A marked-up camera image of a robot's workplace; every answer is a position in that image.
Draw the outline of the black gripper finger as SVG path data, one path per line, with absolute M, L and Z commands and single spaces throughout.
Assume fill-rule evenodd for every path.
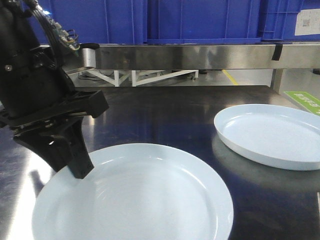
M 68 167 L 76 179 L 94 168 L 82 133 L 82 117 L 63 117 L 18 128 L 13 140 L 41 157 L 55 172 Z

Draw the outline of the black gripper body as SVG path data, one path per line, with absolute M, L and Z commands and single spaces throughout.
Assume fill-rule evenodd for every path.
M 62 51 L 52 47 L 0 48 L 0 126 L 16 135 L 66 129 L 82 117 L 99 117 L 108 108 L 104 94 L 78 91 L 62 66 Z

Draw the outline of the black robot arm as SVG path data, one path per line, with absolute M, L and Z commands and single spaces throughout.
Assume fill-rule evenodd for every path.
M 93 169 L 82 134 L 84 116 L 108 109 L 102 91 L 78 91 L 63 70 L 65 52 L 79 49 L 36 0 L 0 3 L 0 125 L 54 171 L 77 179 Z

